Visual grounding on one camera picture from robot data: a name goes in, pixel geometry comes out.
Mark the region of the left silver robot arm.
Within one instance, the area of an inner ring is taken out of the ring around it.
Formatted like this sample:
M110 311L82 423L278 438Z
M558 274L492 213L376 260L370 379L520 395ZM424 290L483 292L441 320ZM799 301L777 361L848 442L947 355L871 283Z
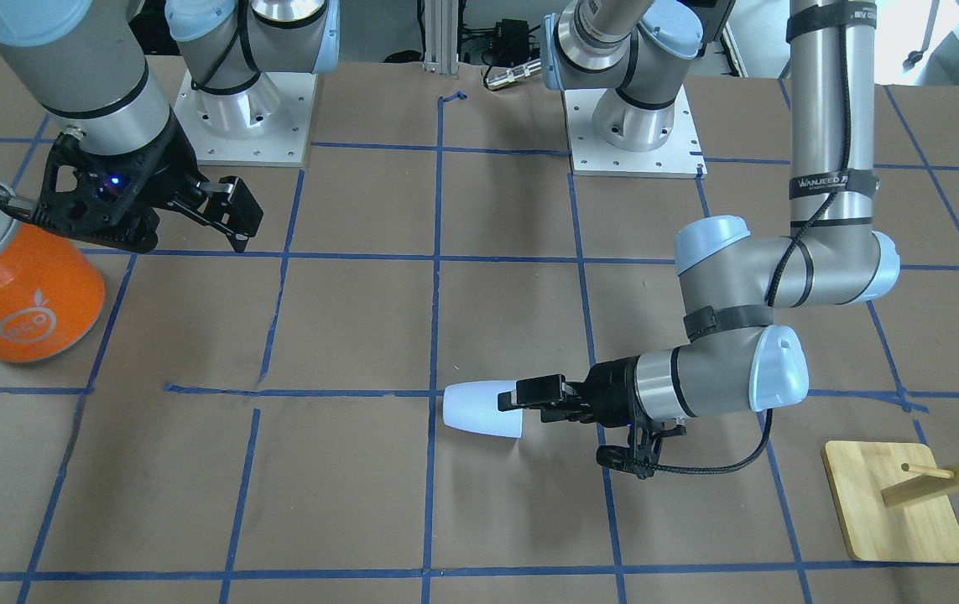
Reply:
M684 226L675 267L689 341L599 363L581 383L517 381L496 395L496 409L643 427L804 400L805 355L794 330L775 324L775 310L857 305L899 276L896 245L872 226L877 11L871 1L790 4L790 232L753 237L737 216ZM663 114L700 37L699 18L675 1L574 1L545 17L544 82L553 91L607 88L608 126Z

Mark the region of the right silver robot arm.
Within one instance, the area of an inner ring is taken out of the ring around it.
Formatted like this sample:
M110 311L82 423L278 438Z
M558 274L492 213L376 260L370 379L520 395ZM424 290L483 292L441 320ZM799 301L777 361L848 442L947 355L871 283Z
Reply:
M168 1L189 91L222 137L264 133L281 99L269 74L340 59L337 1ZM107 1L0 1L0 57L60 126L33 199L0 191L0 214L54 236L153 251L159 210L222 233L235 253L263 211L241 177L211 182L122 8Z

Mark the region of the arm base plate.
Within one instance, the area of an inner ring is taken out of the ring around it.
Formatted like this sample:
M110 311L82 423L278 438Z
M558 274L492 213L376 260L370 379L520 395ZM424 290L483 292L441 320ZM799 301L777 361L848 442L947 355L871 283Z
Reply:
M659 110L629 106L613 89L564 91L576 175L696 179L708 174L686 89Z
M196 160L207 167L302 167L317 74L261 74L247 91L216 96L181 81L173 104Z

